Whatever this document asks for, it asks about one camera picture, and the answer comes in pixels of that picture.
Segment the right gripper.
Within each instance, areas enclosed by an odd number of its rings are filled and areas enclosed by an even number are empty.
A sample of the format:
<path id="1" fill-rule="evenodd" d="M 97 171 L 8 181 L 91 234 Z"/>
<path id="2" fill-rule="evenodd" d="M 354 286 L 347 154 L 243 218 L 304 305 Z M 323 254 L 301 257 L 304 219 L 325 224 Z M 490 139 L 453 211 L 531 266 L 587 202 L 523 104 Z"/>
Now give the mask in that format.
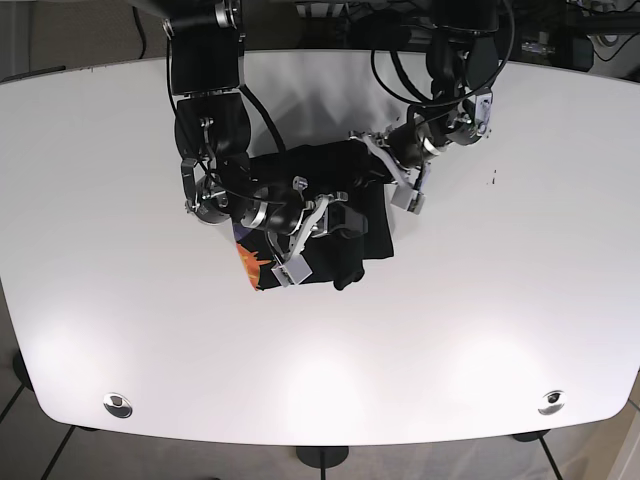
<path id="1" fill-rule="evenodd" d="M 347 205 L 347 193 L 320 193 L 307 200 L 307 187 L 306 178 L 294 177 L 264 221 L 265 238 L 275 261 L 272 273 L 283 287 L 300 285 L 312 275 L 302 255 L 308 240 L 331 234 L 352 239 L 368 232 L 368 220 Z"/>

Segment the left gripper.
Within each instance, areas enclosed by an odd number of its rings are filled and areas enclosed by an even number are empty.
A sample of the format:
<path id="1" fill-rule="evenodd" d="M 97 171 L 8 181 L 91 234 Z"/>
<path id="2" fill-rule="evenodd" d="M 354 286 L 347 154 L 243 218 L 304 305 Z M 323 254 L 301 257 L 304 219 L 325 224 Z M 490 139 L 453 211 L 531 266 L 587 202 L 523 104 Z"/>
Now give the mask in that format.
<path id="1" fill-rule="evenodd" d="M 410 128 L 398 128 L 385 133 L 351 131 L 349 139 L 363 143 L 391 175 L 396 185 L 391 204 L 419 214 L 425 201 L 422 187 L 433 158 L 433 145 L 428 138 L 411 133 Z"/>

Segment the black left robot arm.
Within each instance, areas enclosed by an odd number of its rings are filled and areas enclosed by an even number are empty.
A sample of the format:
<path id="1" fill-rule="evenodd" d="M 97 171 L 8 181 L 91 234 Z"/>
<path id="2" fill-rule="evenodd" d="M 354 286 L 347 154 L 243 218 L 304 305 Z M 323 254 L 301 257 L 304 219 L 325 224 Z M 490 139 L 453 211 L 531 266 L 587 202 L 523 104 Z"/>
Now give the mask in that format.
<path id="1" fill-rule="evenodd" d="M 492 87 L 504 69 L 508 54 L 496 45 L 499 18 L 506 17 L 508 42 L 515 43 L 515 15 L 508 1 L 431 1 L 424 8 L 401 12 L 372 10 L 349 28 L 351 45 L 372 54 L 388 51 L 405 95 L 384 81 L 379 86 L 405 104 L 404 124 L 383 133 L 353 132 L 382 162 L 396 189 L 392 204 L 418 213 L 424 203 L 422 187 L 432 159 L 451 144 L 473 145 L 490 130 Z M 427 36 L 425 65 L 431 79 L 429 93 L 421 92 L 400 59 L 414 33 Z"/>

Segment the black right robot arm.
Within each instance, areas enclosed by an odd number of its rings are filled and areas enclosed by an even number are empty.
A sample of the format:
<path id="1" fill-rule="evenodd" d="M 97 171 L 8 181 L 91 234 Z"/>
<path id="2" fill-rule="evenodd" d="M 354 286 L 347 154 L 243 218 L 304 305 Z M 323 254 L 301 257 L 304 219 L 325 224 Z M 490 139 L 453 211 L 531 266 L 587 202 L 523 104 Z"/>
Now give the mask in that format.
<path id="1" fill-rule="evenodd" d="M 186 206 L 201 222 L 229 222 L 256 290 L 330 283 L 343 290 L 365 273 L 370 217 L 364 177 L 371 159 L 353 140 L 251 157 L 237 1 L 139 1 L 160 18 L 166 76 Z"/>

